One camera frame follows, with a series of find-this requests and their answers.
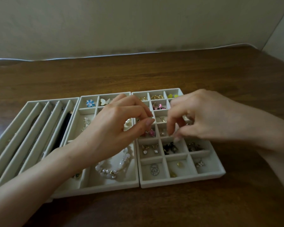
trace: brown wooden surface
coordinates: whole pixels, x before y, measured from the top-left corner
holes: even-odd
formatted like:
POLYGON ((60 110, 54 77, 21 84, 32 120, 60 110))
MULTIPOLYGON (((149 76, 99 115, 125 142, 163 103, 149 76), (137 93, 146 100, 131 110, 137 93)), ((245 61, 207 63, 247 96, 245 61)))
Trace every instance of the brown wooden surface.
MULTIPOLYGON (((284 119, 284 63, 228 48, 0 66, 0 134, 29 100, 199 88, 284 119)), ((284 226, 284 188, 254 147, 213 146, 220 179, 54 200, 28 226, 284 226)))

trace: jewelry tray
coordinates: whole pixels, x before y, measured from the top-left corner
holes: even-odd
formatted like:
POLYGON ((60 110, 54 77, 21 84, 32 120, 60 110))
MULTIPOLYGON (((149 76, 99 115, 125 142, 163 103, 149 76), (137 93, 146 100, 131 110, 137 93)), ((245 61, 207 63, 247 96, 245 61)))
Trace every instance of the jewelry tray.
MULTIPOLYGON (((92 121, 104 108, 100 105, 100 99, 112 100, 119 94, 121 93, 28 101, 0 136, 0 186, 32 167, 50 153, 69 111, 73 113, 60 146, 72 142, 82 132, 85 126, 84 118, 92 121), (87 107, 87 100, 93 100, 95 106, 87 107)), ((124 92, 124 94, 128 96, 133 94, 142 98, 142 102, 150 108, 153 118, 155 118, 152 129, 156 132, 156 136, 141 136, 128 146, 128 152, 131 155, 129 163, 125 171, 120 172, 116 179, 101 177, 95 170, 97 164, 94 164, 84 169, 80 177, 70 178, 64 182, 51 198, 127 189, 139 187, 139 185, 141 185, 141 188, 171 185, 218 178, 225 174, 215 150, 211 143, 206 140, 182 139, 174 143, 178 149, 176 153, 169 151, 169 155, 164 154, 163 145, 172 142, 173 138, 163 136, 164 133, 160 132, 160 130, 166 129, 166 122, 162 121, 161 118, 167 116, 170 101, 173 99, 167 96, 170 94, 173 96, 183 95, 181 89, 124 92), (152 100, 151 97, 154 95, 162 95, 163 99, 152 100), (161 104, 166 109, 153 110, 153 104, 157 106, 161 104), (204 150, 189 152, 187 144, 191 142, 199 144, 204 150), (157 154, 151 148, 155 144, 158 145, 159 152, 157 154), (143 154, 142 145, 150 147, 146 155, 143 154), (195 167, 200 161, 204 165, 195 167), (151 165, 154 163, 159 170, 159 174, 156 176, 151 174, 151 165)), ((191 124, 191 121, 186 117, 184 119, 191 124)), ((129 127, 136 122, 137 119, 132 118, 129 127)), ((122 157, 121 154, 120 152, 110 158, 108 160, 110 165, 118 164, 122 157)))

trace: hand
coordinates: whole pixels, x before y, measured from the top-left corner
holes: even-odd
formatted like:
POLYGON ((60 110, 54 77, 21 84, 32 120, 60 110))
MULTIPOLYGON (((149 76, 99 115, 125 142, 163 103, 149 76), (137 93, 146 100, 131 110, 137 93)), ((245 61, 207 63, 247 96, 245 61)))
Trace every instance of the hand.
POLYGON ((75 168, 81 170, 116 155, 151 129, 154 119, 149 117, 152 116, 149 108, 135 95, 118 95, 68 144, 75 168), (139 118, 140 121, 124 131, 124 123, 129 118, 139 118))
POLYGON ((284 140, 284 120, 265 111, 237 103, 223 95, 200 89, 171 101, 167 132, 176 138, 195 136, 210 140, 242 140, 268 149, 284 140), (182 116, 194 121, 186 125, 182 116))

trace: blue crystal flower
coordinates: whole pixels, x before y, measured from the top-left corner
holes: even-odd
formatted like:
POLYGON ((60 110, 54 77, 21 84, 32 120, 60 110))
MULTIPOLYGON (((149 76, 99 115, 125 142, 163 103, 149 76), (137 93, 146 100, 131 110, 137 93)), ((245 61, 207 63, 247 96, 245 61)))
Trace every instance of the blue crystal flower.
POLYGON ((94 106, 95 106, 94 101, 91 100, 91 99, 87 100, 87 101, 86 101, 86 106, 87 106, 87 107, 94 107, 94 106))

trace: white cord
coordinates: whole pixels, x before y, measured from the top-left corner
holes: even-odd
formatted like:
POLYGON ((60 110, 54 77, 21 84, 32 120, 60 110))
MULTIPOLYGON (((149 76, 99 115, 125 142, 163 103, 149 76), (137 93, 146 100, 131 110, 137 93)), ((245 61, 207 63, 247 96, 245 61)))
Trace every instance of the white cord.
MULTIPOLYGON (((256 46, 250 43, 238 43, 238 44, 230 44, 230 45, 223 45, 219 47, 213 48, 204 48, 204 49, 189 49, 185 51, 193 51, 193 50, 205 50, 205 49, 216 49, 216 48, 225 48, 225 47, 234 47, 239 45, 249 45, 255 49, 258 49, 256 46)), ((101 55, 101 56, 91 56, 91 57, 111 57, 111 56, 125 56, 125 55, 136 55, 136 54, 148 54, 148 53, 160 53, 160 52, 144 52, 144 53, 126 53, 126 54, 113 54, 113 55, 101 55)), ((62 58, 53 58, 53 59, 46 59, 41 61, 53 61, 53 60, 64 60, 64 59, 79 59, 79 58, 91 58, 91 57, 62 57, 62 58)), ((0 58, 0 61, 33 61, 33 60, 23 60, 23 59, 14 59, 14 58, 0 58)))

